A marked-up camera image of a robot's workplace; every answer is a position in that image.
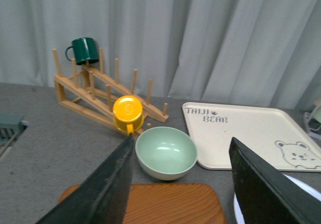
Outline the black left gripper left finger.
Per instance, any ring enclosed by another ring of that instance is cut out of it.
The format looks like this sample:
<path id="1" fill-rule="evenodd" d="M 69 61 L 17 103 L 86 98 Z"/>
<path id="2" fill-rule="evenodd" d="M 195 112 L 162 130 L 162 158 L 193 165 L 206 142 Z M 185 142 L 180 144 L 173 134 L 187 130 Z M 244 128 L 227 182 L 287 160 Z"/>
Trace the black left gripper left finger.
<path id="1" fill-rule="evenodd" d="M 128 136 L 38 223 L 122 223 L 132 180 L 133 154 L 134 139 Z"/>

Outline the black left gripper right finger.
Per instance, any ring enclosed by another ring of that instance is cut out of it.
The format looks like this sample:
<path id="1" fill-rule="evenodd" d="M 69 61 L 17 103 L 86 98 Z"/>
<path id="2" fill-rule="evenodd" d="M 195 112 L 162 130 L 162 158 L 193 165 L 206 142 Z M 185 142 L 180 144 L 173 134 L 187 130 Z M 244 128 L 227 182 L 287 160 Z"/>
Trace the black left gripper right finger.
<path id="1" fill-rule="evenodd" d="M 246 223 L 320 223 L 320 201 L 235 137 L 229 156 Z"/>

